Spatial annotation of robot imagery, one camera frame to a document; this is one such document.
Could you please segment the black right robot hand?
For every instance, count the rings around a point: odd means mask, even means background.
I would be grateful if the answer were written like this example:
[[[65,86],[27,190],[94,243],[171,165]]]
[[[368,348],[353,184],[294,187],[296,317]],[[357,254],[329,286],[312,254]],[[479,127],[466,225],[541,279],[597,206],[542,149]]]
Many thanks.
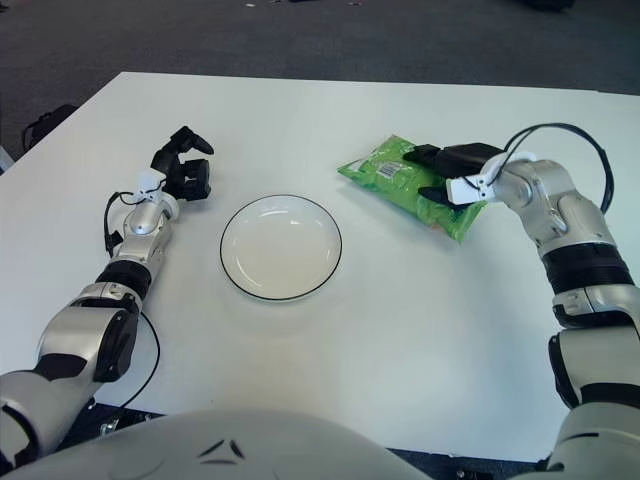
[[[478,174],[488,160],[501,153],[502,149],[479,142],[444,148],[424,144],[415,146],[402,158],[444,179],[454,179]]]

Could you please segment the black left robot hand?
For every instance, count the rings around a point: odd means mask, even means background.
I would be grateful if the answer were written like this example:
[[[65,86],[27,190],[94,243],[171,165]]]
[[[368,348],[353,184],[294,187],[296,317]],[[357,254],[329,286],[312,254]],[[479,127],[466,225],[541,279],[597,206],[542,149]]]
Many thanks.
[[[210,164],[207,159],[182,162],[179,155],[195,149],[213,155],[213,147],[189,127],[183,126],[154,155],[151,168],[166,177],[162,190],[177,200],[204,200],[211,193]]]

